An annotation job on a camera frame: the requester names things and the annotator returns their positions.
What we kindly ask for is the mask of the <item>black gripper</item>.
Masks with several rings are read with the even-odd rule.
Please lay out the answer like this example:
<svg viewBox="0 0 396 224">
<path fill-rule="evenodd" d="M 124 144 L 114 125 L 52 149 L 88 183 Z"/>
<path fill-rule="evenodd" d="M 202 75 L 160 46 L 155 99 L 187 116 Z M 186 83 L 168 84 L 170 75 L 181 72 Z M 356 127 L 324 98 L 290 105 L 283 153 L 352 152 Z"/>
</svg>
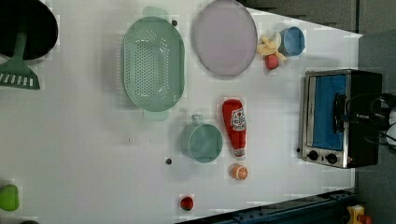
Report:
<svg viewBox="0 0 396 224">
<path fill-rule="evenodd" d="M 375 128 L 388 128 L 389 127 L 389 116 L 384 113 L 358 113 L 358 112 L 347 112 L 344 115 L 344 121 L 351 123 L 363 123 L 369 124 Z"/>
</svg>

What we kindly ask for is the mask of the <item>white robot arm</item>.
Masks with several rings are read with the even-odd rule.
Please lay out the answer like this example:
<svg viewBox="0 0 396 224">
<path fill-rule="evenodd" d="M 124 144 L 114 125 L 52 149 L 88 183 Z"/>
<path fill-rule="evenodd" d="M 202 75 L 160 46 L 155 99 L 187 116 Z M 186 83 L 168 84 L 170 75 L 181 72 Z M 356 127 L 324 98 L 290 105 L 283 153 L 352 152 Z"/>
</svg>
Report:
<svg viewBox="0 0 396 224">
<path fill-rule="evenodd" d="M 358 98 L 372 96 L 369 112 L 354 112 L 351 103 Z M 376 136 L 364 136 L 363 139 L 377 146 L 395 149 L 395 138 L 389 131 L 395 126 L 395 96 L 390 93 L 364 93 L 351 97 L 346 101 L 344 122 L 362 125 L 373 131 Z"/>
</svg>

